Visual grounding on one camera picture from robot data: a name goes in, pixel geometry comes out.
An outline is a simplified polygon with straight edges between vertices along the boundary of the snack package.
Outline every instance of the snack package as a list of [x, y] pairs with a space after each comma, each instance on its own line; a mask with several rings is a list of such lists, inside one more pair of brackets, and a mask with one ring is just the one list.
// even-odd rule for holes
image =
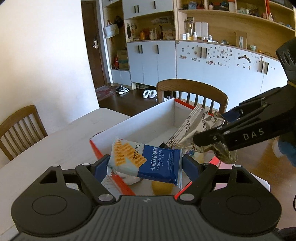
[[181, 185], [182, 150], [115, 138], [107, 165], [127, 175]]
[[222, 142], [201, 147], [196, 146], [193, 142], [193, 136], [196, 133], [218, 127], [223, 123], [224, 119], [219, 113], [214, 112], [210, 115], [204, 108], [197, 105], [166, 145], [170, 148], [182, 149], [183, 155], [188, 154], [196, 161], [199, 161], [198, 153], [212, 150], [222, 162], [234, 164], [237, 161], [237, 151], [229, 151]]

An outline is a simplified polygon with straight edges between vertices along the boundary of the dining table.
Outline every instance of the dining table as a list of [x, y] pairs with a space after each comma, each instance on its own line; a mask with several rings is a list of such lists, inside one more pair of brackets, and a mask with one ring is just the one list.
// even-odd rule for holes
[[14, 200], [50, 166], [74, 169], [97, 161], [89, 144], [91, 137], [125, 121], [130, 116], [99, 108], [37, 142], [0, 169], [0, 241], [18, 231], [11, 217]]

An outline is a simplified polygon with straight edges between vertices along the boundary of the cabinet handle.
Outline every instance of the cabinet handle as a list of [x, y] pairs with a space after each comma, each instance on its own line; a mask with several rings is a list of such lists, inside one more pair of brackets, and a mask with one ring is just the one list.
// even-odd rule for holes
[[268, 73], [268, 69], [269, 69], [269, 63], [267, 63], [267, 70], [266, 70], [266, 75]]
[[264, 61], [262, 61], [261, 73], [263, 73], [263, 65], [264, 65]]

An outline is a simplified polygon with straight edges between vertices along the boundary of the wooden chair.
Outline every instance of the wooden chair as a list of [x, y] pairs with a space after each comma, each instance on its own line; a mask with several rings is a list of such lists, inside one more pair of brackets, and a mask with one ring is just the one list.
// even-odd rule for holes
[[157, 83], [157, 99], [158, 103], [163, 102], [163, 92], [171, 91], [171, 96], [173, 96], [174, 91], [179, 91], [178, 99], [181, 99], [181, 93], [186, 92], [187, 100], [186, 103], [189, 104], [190, 93], [196, 94], [194, 106], [197, 106], [198, 96], [203, 96], [202, 107], [205, 108], [205, 103], [207, 98], [212, 100], [210, 106], [210, 113], [213, 111], [214, 101], [220, 104], [219, 113], [223, 114], [226, 111], [228, 104], [228, 97], [221, 90], [214, 86], [204, 84], [201, 82], [193, 80], [183, 80], [183, 79], [171, 79], [163, 80]]
[[12, 114], [0, 125], [0, 149], [9, 160], [12, 160], [14, 158], [12, 154], [18, 156], [46, 136], [46, 130], [35, 105], [26, 106]]

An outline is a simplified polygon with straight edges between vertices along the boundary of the floor mat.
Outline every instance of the floor mat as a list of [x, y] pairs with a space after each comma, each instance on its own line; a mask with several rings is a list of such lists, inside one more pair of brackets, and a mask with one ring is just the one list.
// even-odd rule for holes
[[98, 98], [98, 101], [101, 101], [107, 97], [110, 97], [112, 95], [115, 95], [116, 87], [112, 86], [102, 86], [98, 89], [96, 89], [96, 97]]

